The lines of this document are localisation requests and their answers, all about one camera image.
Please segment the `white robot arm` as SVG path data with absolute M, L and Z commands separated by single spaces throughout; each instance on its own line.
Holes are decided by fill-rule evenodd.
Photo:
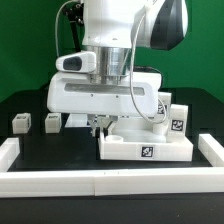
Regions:
M 162 77 L 134 71 L 138 47 L 170 50 L 185 37 L 185 0 L 72 0 L 84 25 L 83 49 L 59 55 L 48 90 L 52 112 L 85 114 L 91 126 L 107 116 L 162 123 L 156 113 Z

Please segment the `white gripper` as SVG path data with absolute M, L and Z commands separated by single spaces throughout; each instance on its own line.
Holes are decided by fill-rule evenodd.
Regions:
M 91 74 L 96 69 L 97 56 L 90 51 L 74 53 L 56 60 L 58 72 L 52 77 L 47 97 L 51 112 L 88 114 L 93 136 L 100 128 L 96 115 L 103 118 L 103 127 L 112 130 L 114 116 L 154 117 L 158 109 L 159 73 L 134 72 L 130 81 L 125 76 L 117 84 L 96 84 Z

